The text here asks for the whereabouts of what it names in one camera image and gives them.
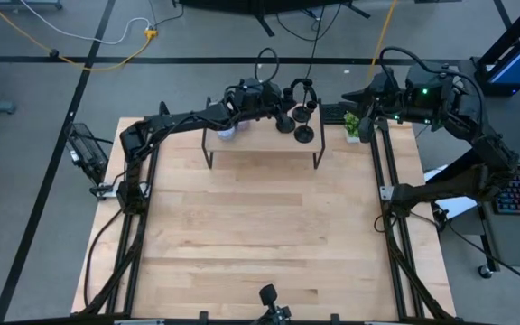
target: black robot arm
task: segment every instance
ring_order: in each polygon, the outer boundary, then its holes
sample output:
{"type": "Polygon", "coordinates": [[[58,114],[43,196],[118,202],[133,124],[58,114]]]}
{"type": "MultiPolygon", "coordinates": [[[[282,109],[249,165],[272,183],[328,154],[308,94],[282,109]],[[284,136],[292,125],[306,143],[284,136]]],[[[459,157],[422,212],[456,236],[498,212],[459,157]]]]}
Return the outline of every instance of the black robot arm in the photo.
{"type": "MultiPolygon", "coordinates": [[[[312,87],[305,91],[314,95],[312,87]]],[[[259,120],[274,117],[276,129],[287,132],[294,129],[293,120],[287,113],[296,106],[293,98],[293,88],[281,91],[272,82],[259,82],[256,79],[241,80],[236,86],[226,89],[224,98],[218,103],[211,104],[208,98],[206,108],[198,112],[170,114],[162,103],[161,112],[156,116],[147,116],[129,126],[120,134],[120,140],[125,154],[125,178],[117,188],[117,199],[121,210],[125,214],[142,214],[147,210],[146,192],[140,187],[140,173],[142,162],[152,154],[159,144],[169,135],[180,132],[201,130],[208,128],[221,131],[228,130],[238,122],[259,120]]],[[[142,247],[139,234],[145,229],[145,224],[139,224],[132,245],[122,259],[122,263],[112,273],[102,290],[93,301],[81,311],[81,314],[97,314],[107,300],[107,296],[117,287],[119,279],[126,268],[137,257],[142,247]]]]}
{"type": "Polygon", "coordinates": [[[419,202],[467,196],[476,201],[492,200],[513,179],[518,155],[508,149],[502,136],[488,124],[479,89],[465,82],[465,89],[453,84],[456,71],[424,63],[410,68],[406,87],[400,89],[392,70],[376,75],[360,91],[343,95],[341,103],[361,118],[363,142],[369,142],[379,118],[399,123],[424,123],[435,131],[444,127],[471,145],[471,150],[426,185],[399,184],[381,188],[382,199],[396,216],[408,216],[419,202]]]}

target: floor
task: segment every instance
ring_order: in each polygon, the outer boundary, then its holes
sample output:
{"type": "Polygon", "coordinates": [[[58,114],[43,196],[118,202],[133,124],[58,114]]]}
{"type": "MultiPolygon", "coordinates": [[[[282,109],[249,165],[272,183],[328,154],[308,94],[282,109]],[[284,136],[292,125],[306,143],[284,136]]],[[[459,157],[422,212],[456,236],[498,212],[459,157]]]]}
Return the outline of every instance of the floor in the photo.
{"type": "MultiPolygon", "coordinates": [[[[60,28],[94,35],[107,2],[63,0],[62,11],[39,10],[60,28]]],[[[372,57],[390,3],[387,0],[355,3],[372,15],[368,20],[341,8],[337,21],[319,42],[316,56],[372,57]]],[[[520,0],[503,3],[515,20],[520,14],[520,0]]],[[[158,19],[175,16],[180,11],[167,0],[153,0],[153,7],[158,19]]],[[[335,9],[332,6],[326,11],[325,25],[335,9]]],[[[24,9],[5,13],[40,42],[53,44],[62,55],[88,56],[90,42],[58,35],[24,9]]],[[[147,0],[116,0],[105,38],[118,38],[125,22],[136,16],[152,20],[147,0]]],[[[281,20],[296,32],[313,37],[311,19],[304,14],[282,14],[281,20]]],[[[271,46],[281,57],[310,57],[310,43],[292,37],[277,24],[274,16],[267,16],[266,21],[276,34],[273,38],[267,37],[252,17],[187,7],[181,19],[160,25],[160,36],[141,56],[255,57],[259,50],[271,46]]],[[[482,54],[504,29],[492,0],[424,5],[402,0],[395,9],[385,44],[405,47],[424,59],[466,59],[482,54]]],[[[135,23],[121,44],[100,46],[98,56],[125,57],[136,51],[144,43],[142,30],[142,23],[135,23]]],[[[44,54],[0,19],[0,57],[44,54]]],[[[401,58],[398,54],[389,57],[401,58]]],[[[264,65],[261,75],[269,74],[271,68],[264,65]]],[[[274,81],[287,84],[303,76],[307,68],[301,64],[283,65],[274,81]]],[[[311,77],[318,85],[319,97],[334,102],[344,92],[363,88],[367,71],[368,67],[358,65],[315,65],[311,77]]],[[[395,72],[402,78],[406,67],[395,67],[395,72]]],[[[75,119],[85,122],[96,136],[110,138],[120,116],[155,114],[160,100],[165,100],[172,112],[200,109],[207,96],[219,98],[226,85],[252,74],[251,64],[130,64],[112,72],[92,73],[75,119]]],[[[78,69],[68,64],[0,62],[0,100],[12,100],[17,105],[14,115],[0,115],[0,293],[80,75],[78,69]]],[[[421,125],[416,126],[416,133],[421,129],[421,125]]],[[[450,163],[467,149],[464,143],[443,131],[423,132],[418,145],[426,170],[450,163]]],[[[88,194],[89,185],[64,152],[6,320],[69,314],[96,207],[88,194]]],[[[441,249],[460,317],[520,324],[520,279],[503,271],[490,280],[482,280],[476,267],[483,263],[483,256],[449,232],[441,236],[441,249]]]]}

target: metal bracket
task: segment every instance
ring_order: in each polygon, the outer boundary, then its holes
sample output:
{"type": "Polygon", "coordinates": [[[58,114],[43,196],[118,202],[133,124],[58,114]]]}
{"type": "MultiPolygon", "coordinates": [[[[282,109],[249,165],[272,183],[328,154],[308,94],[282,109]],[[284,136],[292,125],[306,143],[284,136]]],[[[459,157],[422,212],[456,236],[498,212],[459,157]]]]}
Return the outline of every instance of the metal bracket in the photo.
{"type": "Polygon", "coordinates": [[[385,118],[378,118],[375,121],[375,126],[377,129],[380,129],[381,131],[388,132],[388,121],[385,118]]]}
{"type": "Polygon", "coordinates": [[[395,190],[395,187],[393,187],[393,186],[381,186],[379,188],[380,199],[381,200],[391,200],[393,198],[394,190],[395,190]]]}
{"type": "Polygon", "coordinates": [[[340,315],[331,314],[330,315],[330,325],[340,325],[340,315]]]}
{"type": "Polygon", "coordinates": [[[75,150],[70,150],[71,162],[79,167],[79,156],[75,150]]]}
{"type": "MultiPolygon", "coordinates": [[[[96,194],[96,197],[97,197],[98,199],[113,199],[113,198],[116,198],[116,197],[117,197],[116,193],[117,193],[117,186],[118,186],[118,185],[119,185],[119,183],[117,183],[116,185],[114,185],[114,187],[113,187],[111,190],[109,190],[109,191],[98,192],[98,193],[96,194]]],[[[102,187],[102,186],[110,187],[111,184],[108,184],[108,183],[101,183],[101,184],[99,184],[98,187],[102,187]]],[[[150,189],[150,188],[148,187],[148,184],[146,184],[146,183],[140,183],[140,191],[144,194],[144,197],[145,197],[145,198],[147,198],[147,197],[150,196],[150,190],[152,190],[152,189],[150,189]]]]}
{"type": "Polygon", "coordinates": [[[208,325],[208,312],[200,311],[200,317],[198,318],[198,325],[208,325]]]}
{"type": "Polygon", "coordinates": [[[163,325],[165,320],[117,320],[114,325],[163,325]]]}

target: black metal rack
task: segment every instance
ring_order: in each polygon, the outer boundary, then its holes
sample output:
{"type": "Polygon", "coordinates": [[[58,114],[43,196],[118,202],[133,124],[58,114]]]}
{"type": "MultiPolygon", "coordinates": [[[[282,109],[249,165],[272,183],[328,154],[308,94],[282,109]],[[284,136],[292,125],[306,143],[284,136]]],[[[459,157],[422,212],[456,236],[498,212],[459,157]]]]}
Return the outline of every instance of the black metal rack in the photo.
{"type": "MultiPolygon", "coordinates": [[[[322,149],[320,149],[318,157],[316,156],[316,153],[312,154],[312,160],[314,162],[314,169],[318,169],[318,166],[320,165],[320,160],[322,159],[322,155],[324,154],[324,150],[326,149],[326,140],[325,140],[326,137],[324,136],[324,122],[323,122],[322,110],[320,108],[321,106],[322,106],[322,103],[319,101],[318,114],[320,116],[320,140],[322,141],[322,149]]],[[[204,128],[204,130],[202,131],[202,151],[204,152],[204,158],[206,159],[206,164],[208,165],[208,168],[212,169],[212,164],[214,163],[214,152],[209,152],[208,149],[206,149],[206,137],[207,136],[208,136],[208,129],[204,128]]]]}
{"type": "MultiPolygon", "coordinates": [[[[387,159],[387,166],[388,166],[388,172],[391,177],[391,182],[393,185],[396,185],[398,183],[398,177],[396,172],[396,164],[395,164],[395,157],[393,154],[393,148],[390,140],[390,134],[388,132],[388,124],[386,121],[382,121],[380,123],[380,129],[383,136],[383,142],[385,146],[385,154],[387,159]]],[[[315,168],[318,167],[318,164],[320,163],[320,159],[322,158],[322,154],[324,152],[325,148],[325,140],[324,140],[324,124],[322,123],[322,118],[320,117],[320,130],[322,133],[322,151],[320,152],[320,156],[317,158],[316,153],[313,155],[315,168]]],[[[204,145],[205,141],[205,134],[206,131],[204,131],[204,138],[202,139],[202,146],[204,145]]],[[[373,163],[375,165],[375,173],[376,173],[376,182],[378,187],[384,186],[384,174],[382,169],[382,164],[380,161],[380,154],[378,151],[378,143],[376,140],[376,135],[373,136],[371,141],[371,148],[372,148],[372,156],[373,156],[373,163]]],[[[153,186],[153,180],[155,179],[155,166],[158,159],[158,151],[155,151],[152,154],[152,157],[150,159],[150,165],[149,165],[149,172],[148,172],[148,186],[152,188],[153,186]]],[[[151,198],[151,192],[149,193],[148,197],[148,204],[151,198]]],[[[390,216],[387,211],[387,205],[383,203],[383,201],[380,199],[380,192],[378,195],[379,202],[381,204],[381,210],[383,213],[383,224],[385,227],[385,237],[386,237],[386,243],[388,245],[389,238],[394,236],[393,229],[390,227],[391,221],[390,216]]],[[[149,212],[144,213],[143,215],[139,216],[139,224],[138,224],[138,231],[141,231],[139,234],[140,240],[144,241],[144,233],[145,233],[145,224],[147,222],[149,212]]],[[[133,216],[126,215],[124,220],[124,225],[122,227],[122,234],[119,241],[119,246],[117,249],[117,255],[116,255],[116,265],[119,265],[121,263],[122,257],[125,252],[126,244],[128,242],[129,238],[129,231],[130,231],[130,225],[132,221],[133,216]]],[[[399,220],[398,222],[399,231],[400,231],[400,238],[401,238],[401,244],[404,248],[404,258],[406,261],[408,261],[410,267],[414,271],[414,261],[413,261],[413,251],[411,247],[411,242],[408,234],[408,228],[406,226],[406,221],[404,219],[399,220]]],[[[137,281],[138,276],[138,270],[139,270],[139,263],[141,260],[141,253],[136,257],[136,259],[133,261],[132,265],[130,266],[130,273],[129,273],[129,279],[128,279],[128,286],[125,292],[125,307],[123,310],[123,314],[126,315],[128,318],[132,314],[133,304],[134,304],[134,295],[135,295],[135,284],[137,281]]],[[[425,321],[430,322],[431,320],[424,318],[424,312],[423,312],[423,303],[420,299],[420,296],[418,292],[413,288],[411,285],[411,292],[413,294],[413,308],[415,310],[415,318],[411,319],[406,314],[406,305],[404,302],[404,291],[403,291],[403,285],[402,280],[400,276],[399,266],[392,255],[389,254],[389,264],[390,264],[390,270],[391,270],[391,277],[393,282],[393,287],[395,291],[395,304],[398,314],[399,321],[413,321],[414,323],[424,323],[425,321]]],[[[111,293],[109,300],[107,302],[107,313],[113,313],[115,311],[115,305],[116,305],[116,299],[117,299],[118,291],[117,287],[115,290],[111,293]]],[[[207,313],[203,312],[200,315],[199,320],[169,320],[166,319],[166,324],[231,324],[231,325],[237,325],[237,324],[246,324],[249,325],[251,320],[208,320],[207,313]]],[[[291,324],[310,324],[310,325],[319,325],[319,324],[343,324],[343,325],[349,325],[349,324],[364,324],[364,322],[361,321],[340,321],[339,315],[331,315],[331,321],[292,321],[291,324]]]]}

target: wooden table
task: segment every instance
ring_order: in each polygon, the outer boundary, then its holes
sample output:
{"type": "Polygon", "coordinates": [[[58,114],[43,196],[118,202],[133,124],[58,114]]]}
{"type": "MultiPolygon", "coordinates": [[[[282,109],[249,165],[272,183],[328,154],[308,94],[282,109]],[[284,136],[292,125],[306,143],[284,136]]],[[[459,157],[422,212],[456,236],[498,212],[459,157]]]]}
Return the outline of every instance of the wooden table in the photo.
{"type": "MultiPolygon", "coordinates": [[[[117,135],[136,120],[122,118],[117,135]]],[[[397,320],[385,236],[373,229],[380,205],[371,146],[347,144],[341,126],[325,125],[325,135],[316,171],[310,153],[222,153],[209,170],[201,131],[171,135],[159,154],[133,316],[255,319],[265,312],[258,290],[273,283],[295,320],[397,320]]],[[[391,124],[390,135],[400,182],[422,184],[411,125],[391,124]]],[[[116,136],[106,179],[123,168],[116,136]]],[[[98,204],[90,242],[118,209],[116,200],[98,204]]],[[[413,211],[432,215],[428,204],[413,211]]],[[[99,239],[90,295],[112,272],[122,219],[99,239]]],[[[434,226],[408,218],[408,228],[417,274],[454,314],[434,226]]],[[[83,308],[83,271],[74,311],[83,308]]],[[[413,315],[411,303],[407,310],[413,315]]]]}

